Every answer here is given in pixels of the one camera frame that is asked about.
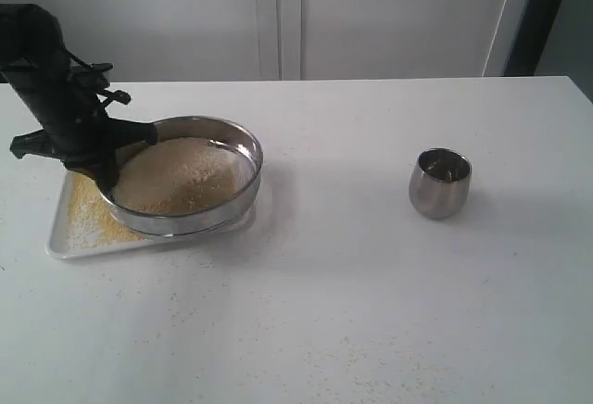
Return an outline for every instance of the white tray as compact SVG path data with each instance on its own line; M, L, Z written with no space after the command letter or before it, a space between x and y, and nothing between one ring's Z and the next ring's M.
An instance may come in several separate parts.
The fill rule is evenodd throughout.
M87 229L82 229L77 224L71 223L69 219L69 202L74 185L74 176L73 172L67 171L64 177L64 183L62 184L56 204L54 222L46 246L47 254L56 259L73 259L128 251L148 246L166 246L172 243L172 241L155 241L138 237L136 237L138 240L106 241L99 238L100 234L97 230L93 230L92 228L89 230L88 226L86 227ZM248 221L250 212L236 223L217 229L211 233L224 233L240 228ZM123 225L114 224L114 226L125 229Z

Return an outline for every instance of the white wall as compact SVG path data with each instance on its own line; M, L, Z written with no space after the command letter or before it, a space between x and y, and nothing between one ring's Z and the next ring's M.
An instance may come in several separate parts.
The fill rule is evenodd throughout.
M0 0L56 15L67 47L114 81L257 80L256 0Z
M562 0L537 75L568 75L593 100L593 0Z
M303 0L302 75L480 76L505 1ZM514 0L507 9L520 12L523 5ZM497 53L506 54L510 45Z

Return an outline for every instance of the table surface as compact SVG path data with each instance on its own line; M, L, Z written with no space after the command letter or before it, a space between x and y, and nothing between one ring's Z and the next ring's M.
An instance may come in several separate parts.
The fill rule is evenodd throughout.
M0 401L590 403L593 106L566 78L122 83L157 120L244 124L255 219L167 251L44 252L63 168L0 87ZM417 155L473 163L464 211L408 200Z

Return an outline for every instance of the stainless steel cup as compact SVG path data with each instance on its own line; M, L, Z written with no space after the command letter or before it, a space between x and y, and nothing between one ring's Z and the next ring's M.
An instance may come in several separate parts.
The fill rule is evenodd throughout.
M410 179L410 202L424 217L441 220L458 212L470 191L472 165L449 149L424 151Z

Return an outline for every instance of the stainless steel bowl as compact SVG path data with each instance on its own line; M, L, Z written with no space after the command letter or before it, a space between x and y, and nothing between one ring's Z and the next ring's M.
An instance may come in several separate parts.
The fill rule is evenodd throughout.
M247 174L236 194L229 200L212 208L187 214L133 211L118 205L111 192L101 191L114 219L132 232L145 237L175 240L214 231L243 217L253 205L259 190L263 152L258 139L238 124L211 117L175 117L156 121L154 124L160 142L173 138L198 137L234 152L245 159ZM123 166L145 148L147 144L138 143L120 149L117 155L118 165Z

